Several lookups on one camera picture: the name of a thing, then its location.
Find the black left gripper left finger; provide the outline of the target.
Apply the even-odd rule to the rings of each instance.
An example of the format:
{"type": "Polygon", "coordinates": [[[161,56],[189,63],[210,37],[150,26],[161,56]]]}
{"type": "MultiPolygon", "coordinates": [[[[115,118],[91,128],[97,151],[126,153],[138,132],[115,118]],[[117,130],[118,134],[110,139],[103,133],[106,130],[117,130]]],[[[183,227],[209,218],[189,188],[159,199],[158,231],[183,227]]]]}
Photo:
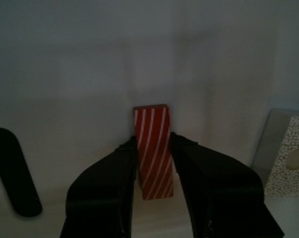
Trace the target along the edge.
{"type": "Polygon", "coordinates": [[[68,187],[59,238],[131,238],[135,138],[89,166],[68,187]]]}

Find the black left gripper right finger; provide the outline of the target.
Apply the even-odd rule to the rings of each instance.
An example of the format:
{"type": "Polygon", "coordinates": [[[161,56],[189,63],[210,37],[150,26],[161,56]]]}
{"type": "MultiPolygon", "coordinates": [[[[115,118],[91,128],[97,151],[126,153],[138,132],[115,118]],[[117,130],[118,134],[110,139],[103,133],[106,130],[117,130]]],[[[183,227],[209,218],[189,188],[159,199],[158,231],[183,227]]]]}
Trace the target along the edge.
{"type": "Polygon", "coordinates": [[[193,238],[282,238],[255,172],[230,156],[170,135],[170,154],[193,238]]]}

